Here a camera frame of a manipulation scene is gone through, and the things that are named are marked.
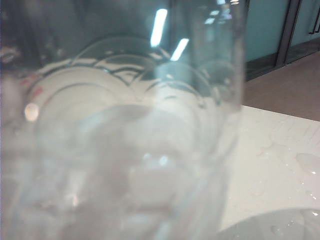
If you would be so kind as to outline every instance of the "door frame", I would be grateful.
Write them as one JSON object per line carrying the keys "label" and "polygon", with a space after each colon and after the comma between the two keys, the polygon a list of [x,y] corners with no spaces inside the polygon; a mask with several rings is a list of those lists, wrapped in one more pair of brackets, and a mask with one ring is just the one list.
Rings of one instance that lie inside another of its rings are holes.
{"label": "door frame", "polygon": [[[294,35],[296,22],[298,19],[298,13],[299,13],[299,9],[302,1],[303,0],[290,0],[288,4],[287,13],[286,13],[285,21],[283,24],[282,36],[278,45],[278,51],[276,52],[276,59],[275,59],[274,66],[270,69],[258,71],[257,73],[247,75],[247,78],[246,78],[247,81],[257,78],[273,70],[282,68],[283,66],[288,64],[288,60],[287,60],[288,51]],[[248,17],[249,8],[250,8],[250,0],[246,0],[245,1],[246,19]]]}

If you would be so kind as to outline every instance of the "floor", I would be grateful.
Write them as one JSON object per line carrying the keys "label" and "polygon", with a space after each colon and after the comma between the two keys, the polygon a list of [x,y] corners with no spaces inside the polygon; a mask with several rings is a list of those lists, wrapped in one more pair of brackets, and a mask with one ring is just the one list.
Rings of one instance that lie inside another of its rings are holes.
{"label": "floor", "polygon": [[248,81],[243,104],[320,121],[320,52]]}

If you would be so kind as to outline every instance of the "clear glass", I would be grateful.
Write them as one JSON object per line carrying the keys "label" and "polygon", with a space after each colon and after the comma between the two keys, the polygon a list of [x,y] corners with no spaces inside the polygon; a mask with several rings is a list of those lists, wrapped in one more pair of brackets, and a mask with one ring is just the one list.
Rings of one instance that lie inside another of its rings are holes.
{"label": "clear glass", "polygon": [[213,239],[242,2],[22,2],[2,14],[3,239]]}

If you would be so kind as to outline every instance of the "water droplet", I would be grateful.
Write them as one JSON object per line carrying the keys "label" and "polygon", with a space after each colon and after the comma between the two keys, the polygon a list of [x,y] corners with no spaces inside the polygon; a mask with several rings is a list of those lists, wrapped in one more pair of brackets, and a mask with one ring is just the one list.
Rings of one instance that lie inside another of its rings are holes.
{"label": "water droplet", "polygon": [[299,153],[295,159],[306,173],[310,175],[320,173],[320,157],[308,153]]}
{"label": "water droplet", "polygon": [[314,200],[317,200],[316,196],[314,195],[314,193],[312,191],[306,191],[305,193],[307,195],[311,196]]}
{"label": "water droplet", "polygon": [[160,158],[160,160],[159,160],[159,164],[160,164],[160,166],[165,166],[165,165],[167,165],[167,163],[168,163],[168,157],[167,156],[162,156],[161,158]]}
{"label": "water droplet", "polygon": [[271,226],[271,232],[274,234],[274,235],[276,235],[276,236],[279,236],[279,237],[282,237],[283,235],[284,235],[284,233],[282,232],[282,230],[279,228],[279,227],[277,227],[277,226]]}
{"label": "water droplet", "polygon": [[148,152],[143,155],[143,160],[144,160],[144,161],[150,160],[150,158],[151,158],[151,154],[148,153]]}
{"label": "water droplet", "polygon": [[293,225],[294,223],[295,223],[295,221],[294,221],[294,220],[291,220],[291,221],[287,224],[287,226],[290,227],[290,226]]}
{"label": "water droplet", "polygon": [[305,219],[320,220],[320,210],[318,209],[303,209],[300,212]]}
{"label": "water droplet", "polygon": [[259,156],[270,155],[283,161],[289,151],[289,147],[273,142],[270,146],[264,148]]}

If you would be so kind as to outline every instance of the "water spill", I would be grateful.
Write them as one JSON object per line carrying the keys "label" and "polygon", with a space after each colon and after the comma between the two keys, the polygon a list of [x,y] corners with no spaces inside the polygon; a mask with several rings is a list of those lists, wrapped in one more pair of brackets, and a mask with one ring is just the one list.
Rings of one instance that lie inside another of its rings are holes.
{"label": "water spill", "polygon": [[311,196],[314,200],[317,200],[317,197],[314,195],[312,191],[305,191],[305,194],[307,194],[308,196]]}
{"label": "water spill", "polygon": [[258,156],[267,155],[283,160],[290,151],[290,147],[273,142],[270,146],[263,148]]}
{"label": "water spill", "polygon": [[316,175],[320,173],[320,157],[308,153],[299,153],[295,159],[307,174]]}
{"label": "water spill", "polygon": [[304,218],[304,240],[318,240],[320,236],[320,210],[303,209],[300,213]]}
{"label": "water spill", "polygon": [[283,231],[277,226],[274,226],[274,225],[271,226],[270,230],[274,235],[276,235],[278,237],[283,237],[284,236]]}

